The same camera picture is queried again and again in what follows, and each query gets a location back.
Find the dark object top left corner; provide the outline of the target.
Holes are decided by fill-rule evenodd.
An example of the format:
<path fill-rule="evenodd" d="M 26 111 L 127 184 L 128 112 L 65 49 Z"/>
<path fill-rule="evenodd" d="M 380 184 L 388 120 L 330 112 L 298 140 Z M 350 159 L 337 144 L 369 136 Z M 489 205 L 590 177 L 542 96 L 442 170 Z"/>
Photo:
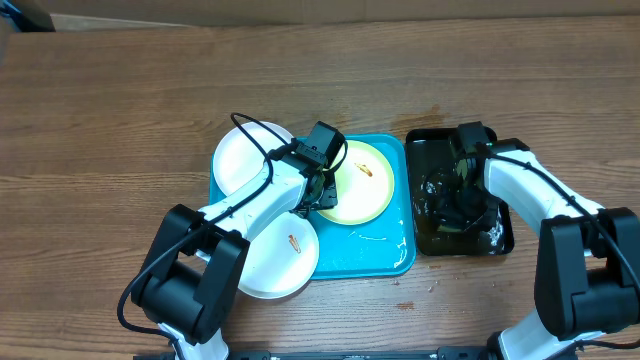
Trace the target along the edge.
<path fill-rule="evenodd" d="M 1 0 L 1 16 L 19 32 L 55 32 L 51 15 L 35 0 Z"/>

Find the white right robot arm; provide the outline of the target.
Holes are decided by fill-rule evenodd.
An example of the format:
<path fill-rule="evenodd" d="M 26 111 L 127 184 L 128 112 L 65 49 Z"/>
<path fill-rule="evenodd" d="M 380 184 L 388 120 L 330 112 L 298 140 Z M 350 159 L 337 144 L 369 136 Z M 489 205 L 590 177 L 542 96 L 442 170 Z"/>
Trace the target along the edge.
<path fill-rule="evenodd" d="M 430 205 L 450 232 L 489 231 L 505 203 L 539 239 L 534 310 L 493 334 L 481 359 L 573 359 L 587 347 L 635 350 L 602 335 L 639 322 L 639 218 L 606 209 L 563 184 L 522 141 L 493 141 L 485 126 L 458 126 L 448 139 L 451 160 L 439 169 Z"/>

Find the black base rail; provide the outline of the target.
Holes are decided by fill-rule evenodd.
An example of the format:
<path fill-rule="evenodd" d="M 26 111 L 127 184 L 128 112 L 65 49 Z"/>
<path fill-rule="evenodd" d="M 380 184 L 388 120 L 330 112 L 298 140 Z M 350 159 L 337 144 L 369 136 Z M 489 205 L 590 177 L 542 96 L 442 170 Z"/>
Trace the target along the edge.
<path fill-rule="evenodd" d="M 410 352 L 293 352 L 235 351 L 229 360 L 499 360 L 500 356 L 485 347 L 440 347 L 437 350 Z"/>

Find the yellow plate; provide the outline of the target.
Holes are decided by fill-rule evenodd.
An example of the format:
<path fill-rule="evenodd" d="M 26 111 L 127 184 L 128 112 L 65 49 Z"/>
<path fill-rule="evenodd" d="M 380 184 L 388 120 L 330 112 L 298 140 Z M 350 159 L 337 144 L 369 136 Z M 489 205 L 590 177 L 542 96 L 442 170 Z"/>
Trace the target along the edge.
<path fill-rule="evenodd" d="M 319 214 L 341 225 L 360 225 L 381 215 L 394 194 L 395 179 L 390 162 L 381 151 L 365 142 L 348 140 L 338 153 L 346 158 L 335 172 L 338 203 Z"/>

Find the black water tray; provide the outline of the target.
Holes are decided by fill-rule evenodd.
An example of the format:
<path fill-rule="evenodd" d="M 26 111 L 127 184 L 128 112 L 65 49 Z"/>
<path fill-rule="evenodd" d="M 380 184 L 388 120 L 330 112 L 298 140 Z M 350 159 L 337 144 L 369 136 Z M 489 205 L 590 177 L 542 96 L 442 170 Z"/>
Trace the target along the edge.
<path fill-rule="evenodd" d="M 414 129 L 405 140 L 409 191 L 418 250 L 428 256 L 488 256 L 510 253 L 515 240 L 508 206 L 499 201 L 499 215 L 489 231 L 466 231 L 464 204 L 456 190 L 450 137 L 455 128 Z M 439 227 L 431 213 L 435 194 L 455 192 L 463 227 Z"/>

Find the teal plastic tray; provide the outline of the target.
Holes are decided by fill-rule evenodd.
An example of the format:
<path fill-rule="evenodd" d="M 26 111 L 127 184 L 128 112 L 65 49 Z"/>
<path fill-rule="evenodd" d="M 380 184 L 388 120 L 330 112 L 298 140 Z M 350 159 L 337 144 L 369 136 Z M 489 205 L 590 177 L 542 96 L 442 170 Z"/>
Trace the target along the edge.
<path fill-rule="evenodd" d="M 399 276 L 416 258 L 416 241 L 410 201 L 405 151 L 389 134 L 352 134 L 389 161 L 394 192 L 389 205 L 375 219 L 359 225 L 340 225 L 314 212 L 309 221 L 319 238 L 319 261 L 312 278 L 331 280 Z"/>

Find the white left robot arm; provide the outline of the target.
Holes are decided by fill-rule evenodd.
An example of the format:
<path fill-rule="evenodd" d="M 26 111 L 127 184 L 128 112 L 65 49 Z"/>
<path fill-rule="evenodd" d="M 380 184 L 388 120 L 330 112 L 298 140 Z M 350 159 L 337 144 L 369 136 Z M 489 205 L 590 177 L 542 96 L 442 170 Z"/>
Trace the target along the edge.
<path fill-rule="evenodd" d="M 254 240 L 285 213 L 336 205 L 334 173 L 345 136 L 318 122 L 308 137 L 263 150 L 261 170 L 226 198 L 199 210 L 182 204 L 163 218 L 139 273 L 122 300 L 154 322 L 177 359 L 225 359 L 220 334 Z"/>

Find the white plate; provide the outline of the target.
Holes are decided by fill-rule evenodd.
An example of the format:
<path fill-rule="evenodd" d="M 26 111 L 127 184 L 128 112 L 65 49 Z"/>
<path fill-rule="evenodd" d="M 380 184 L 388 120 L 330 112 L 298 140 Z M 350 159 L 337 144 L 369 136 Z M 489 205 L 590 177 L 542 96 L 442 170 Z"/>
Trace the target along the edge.
<path fill-rule="evenodd" d="M 278 299 L 300 290 L 319 261 L 319 239 L 311 223 L 284 213 L 250 244 L 238 288 L 258 299 Z"/>
<path fill-rule="evenodd" d="M 242 127 L 266 151 L 290 143 L 293 135 L 281 126 L 264 122 L 271 129 L 248 122 Z M 230 195 L 253 179 L 263 167 L 264 156 L 238 129 L 227 133 L 216 147 L 212 158 L 213 180 L 224 195 Z"/>

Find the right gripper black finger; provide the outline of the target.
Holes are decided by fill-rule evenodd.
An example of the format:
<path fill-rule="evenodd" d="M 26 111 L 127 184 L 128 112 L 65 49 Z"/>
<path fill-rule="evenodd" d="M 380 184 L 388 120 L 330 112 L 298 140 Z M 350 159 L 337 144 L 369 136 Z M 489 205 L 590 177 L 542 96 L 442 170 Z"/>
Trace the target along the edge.
<path fill-rule="evenodd" d="M 499 215 L 499 200 L 489 197 L 479 202 L 463 206 L 466 231 L 489 232 L 496 224 Z"/>
<path fill-rule="evenodd" d="M 461 230 L 463 213 L 457 204 L 455 192 L 435 194 L 431 200 L 431 213 L 439 227 Z"/>

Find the brown cardboard backboard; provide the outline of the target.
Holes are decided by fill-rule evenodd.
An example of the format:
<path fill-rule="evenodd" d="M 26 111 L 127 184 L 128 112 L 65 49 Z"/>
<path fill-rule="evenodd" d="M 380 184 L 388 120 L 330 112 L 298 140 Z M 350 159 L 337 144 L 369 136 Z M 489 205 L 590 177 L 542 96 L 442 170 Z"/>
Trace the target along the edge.
<path fill-rule="evenodd" d="M 50 14 L 193 26 L 637 15 L 639 0 L 41 0 Z"/>

